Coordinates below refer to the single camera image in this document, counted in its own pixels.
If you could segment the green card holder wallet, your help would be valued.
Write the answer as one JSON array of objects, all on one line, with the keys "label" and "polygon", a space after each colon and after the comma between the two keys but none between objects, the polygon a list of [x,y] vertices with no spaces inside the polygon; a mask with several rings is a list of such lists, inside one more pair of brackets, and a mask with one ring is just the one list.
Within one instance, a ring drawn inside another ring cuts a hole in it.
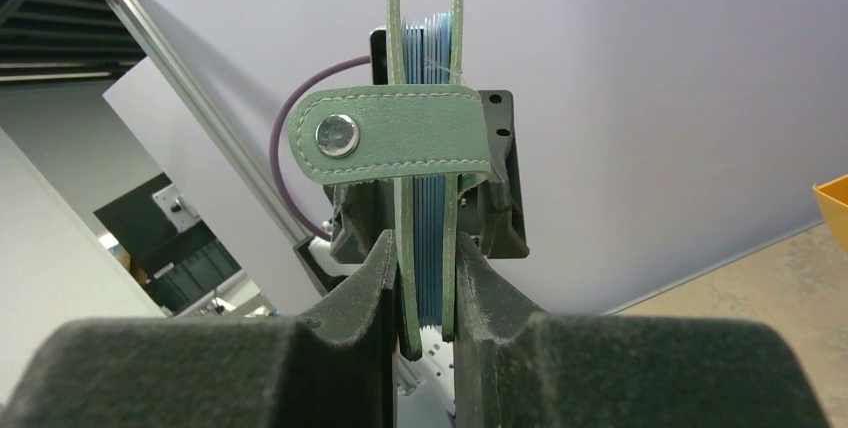
[{"label": "green card holder wallet", "polygon": [[294,109],[287,139],[301,171],[324,186],[392,186],[400,271],[401,351],[423,353],[420,331],[454,336],[461,196],[491,173],[479,93],[463,82],[464,0],[421,24],[387,0],[387,81],[317,91]]}]

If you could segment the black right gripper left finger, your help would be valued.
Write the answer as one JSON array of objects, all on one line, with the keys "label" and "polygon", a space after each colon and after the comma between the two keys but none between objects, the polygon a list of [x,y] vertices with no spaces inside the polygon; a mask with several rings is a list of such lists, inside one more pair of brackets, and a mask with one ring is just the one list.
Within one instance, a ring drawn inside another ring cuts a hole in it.
[{"label": "black right gripper left finger", "polygon": [[36,351],[5,427],[392,427],[397,254],[296,316],[88,319]]}]

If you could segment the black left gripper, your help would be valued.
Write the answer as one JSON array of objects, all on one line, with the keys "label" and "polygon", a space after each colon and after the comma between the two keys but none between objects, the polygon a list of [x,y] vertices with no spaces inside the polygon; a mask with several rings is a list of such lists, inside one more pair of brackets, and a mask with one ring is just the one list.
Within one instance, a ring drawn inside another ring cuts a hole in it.
[{"label": "black left gripper", "polygon": [[[446,239],[447,167],[461,159],[477,160],[470,152],[478,138],[488,139],[490,171],[481,181],[460,178],[456,229],[477,240],[485,256],[522,259],[528,256],[517,148],[512,132],[513,95],[507,90],[482,90],[482,113],[477,118],[456,115],[450,128],[439,108],[452,107],[444,97],[411,98],[407,88],[387,89],[387,33],[370,36],[374,88],[357,105],[371,109],[360,120],[360,143],[336,163],[355,178],[327,193],[334,201],[332,256],[340,263],[359,263],[378,236],[394,226],[394,195],[390,181],[400,175],[413,179],[413,255],[417,263],[439,263]],[[395,95],[378,100],[378,95]]]}]

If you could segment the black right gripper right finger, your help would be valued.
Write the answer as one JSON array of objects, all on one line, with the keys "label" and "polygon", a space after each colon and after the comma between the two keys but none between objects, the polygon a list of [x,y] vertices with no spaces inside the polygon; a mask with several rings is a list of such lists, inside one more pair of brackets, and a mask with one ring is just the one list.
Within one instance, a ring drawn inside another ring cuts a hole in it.
[{"label": "black right gripper right finger", "polygon": [[825,427],[796,355],[767,325],[557,315],[457,241],[461,427]]}]

